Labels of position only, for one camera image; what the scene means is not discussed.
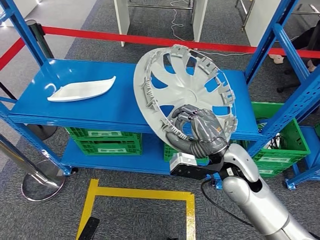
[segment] floor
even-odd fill
[[[134,3],[146,2],[132,0]],[[147,1],[149,4],[156,0]],[[241,32],[242,10],[234,7],[234,0],[208,1],[202,41],[248,45],[245,32]],[[129,34],[173,38],[170,29],[173,11],[166,9],[130,9]],[[112,0],[43,0],[27,19],[36,19],[44,26],[83,29],[101,32],[118,32],[114,4]],[[177,23],[185,27],[176,30],[176,34],[190,40],[192,28],[189,16],[184,11],[177,15]],[[291,16],[285,26],[289,37],[295,37],[315,25],[316,16]],[[17,39],[11,28],[0,28],[0,54],[3,54]],[[126,44],[122,48],[118,42],[91,39],[78,39],[60,36],[46,36],[56,58],[112,61],[137,63],[144,53],[153,46]],[[221,69],[243,70],[250,59],[245,56],[212,55],[212,59]],[[289,68],[288,62],[274,65],[266,59],[257,77],[250,86],[252,101],[285,102],[290,96],[287,91],[276,93],[275,89],[285,83],[297,81],[294,75],[285,75]],[[16,96],[20,96],[38,70],[38,66],[23,48],[4,70],[0,79]],[[309,117],[305,124],[314,125],[319,121],[319,114]],[[3,123],[2,133],[32,161],[43,157],[23,139],[14,134]],[[61,156],[68,140],[63,128],[59,128],[54,136],[45,141]],[[195,220],[197,239],[260,239],[254,229],[238,223],[233,218],[211,205],[200,191],[198,180],[171,176],[138,174],[97,169],[80,169],[67,179],[66,186],[57,197],[44,203],[32,203],[23,199],[20,186],[23,173],[6,157],[0,158],[0,239],[74,239],[82,212],[90,179],[98,178],[105,187],[141,188],[177,190],[192,192],[195,195]],[[283,175],[268,179],[267,183],[290,212],[309,231],[320,235],[318,228],[319,214],[315,211],[319,205],[319,182],[306,182],[296,191],[288,191],[283,186]],[[245,218],[238,208],[227,199],[223,192],[207,186],[213,199],[237,216]],[[182,202],[163,200],[141,200],[116,197],[97,197],[93,216],[100,219],[96,239],[166,239],[186,238],[186,206]]]

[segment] yellow floor tape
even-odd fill
[[[186,239],[195,239],[195,195],[191,192],[102,187],[98,186],[98,182],[99,179],[91,179],[90,181],[82,215],[78,224],[76,239],[79,238],[87,221],[91,215],[96,196],[186,201]]]

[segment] robotic arm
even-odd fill
[[[268,240],[314,240],[293,218],[262,179],[257,165],[238,144],[229,145],[217,117],[210,110],[183,105],[174,111],[175,126],[191,123],[194,139],[183,140],[168,132],[177,153],[170,161],[170,173],[193,179],[219,173],[223,191]],[[208,156],[209,164],[198,166],[195,158]]]

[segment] blue metal shelf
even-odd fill
[[[311,153],[304,158],[306,171],[300,172],[297,163],[292,166],[295,176],[285,180],[290,190],[296,189],[296,185],[305,181],[320,181],[320,139],[313,127],[301,126],[300,129]]]
[[[16,123],[152,133],[139,110],[134,93],[136,64],[51,59],[38,72],[10,112]],[[232,139],[257,140],[256,124],[248,90],[242,71],[225,70],[235,95],[238,121]],[[109,79],[116,76],[107,93],[82,101],[51,102],[57,89],[73,82]]]
[[[312,126],[301,126],[300,129],[310,149],[310,154],[304,158],[306,164],[309,169],[319,165],[320,139],[315,133],[315,128]]]
[[[251,156],[259,152],[292,119],[297,117],[298,121],[302,120],[320,104],[320,67],[313,73],[308,73],[283,29],[297,2],[298,0],[282,0],[245,72],[224,71],[235,95],[235,110],[238,120],[238,128],[232,138],[253,141],[248,149]],[[40,66],[39,72],[12,110],[0,102],[2,119],[60,167],[65,175],[69,175],[71,167],[75,166],[149,173],[151,170],[153,173],[168,174],[169,166],[162,161],[162,149],[160,152],[160,148],[148,145],[152,141],[157,143],[159,141],[158,138],[149,142],[146,142],[148,138],[145,138],[144,154],[137,157],[137,161],[131,161],[131,158],[135,158],[132,156],[128,159],[118,156],[109,157],[111,161],[105,161],[105,157],[85,156],[72,140],[61,160],[27,129],[24,124],[152,133],[140,112],[134,97],[133,76],[135,64],[47,59],[13,0],[0,0],[0,5],[5,10],[3,14],[0,14],[0,19],[5,20],[9,17]],[[301,85],[279,111],[269,119],[262,134],[259,134],[248,87],[276,38],[278,38],[280,44],[285,50],[288,59],[293,65]],[[101,96],[63,103],[47,100],[47,97],[53,93],[52,84],[58,89],[69,83],[108,79],[113,75],[117,77],[114,86]],[[139,167],[137,166],[138,159],[143,163]],[[318,164],[302,175],[309,176],[308,174],[316,167],[319,167],[320,170]]]

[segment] robot finger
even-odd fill
[[[195,115],[198,112],[198,110],[199,110],[198,107],[190,105],[190,104],[186,104],[186,105],[183,105],[183,106],[180,106],[180,107],[174,110],[172,113],[172,118],[174,118],[174,119],[177,118],[178,115],[183,113],[183,112],[189,114],[189,115]]]
[[[174,126],[179,130],[181,130],[183,125],[185,122],[190,122],[191,121],[191,116],[190,114],[188,114],[186,112],[180,112],[179,113],[179,115],[177,115],[177,120],[174,123]]]
[[[181,139],[173,132],[168,132],[166,137],[172,146],[178,151],[186,154],[192,154],[191,150],[191,145],[192,142],[190,140]]]

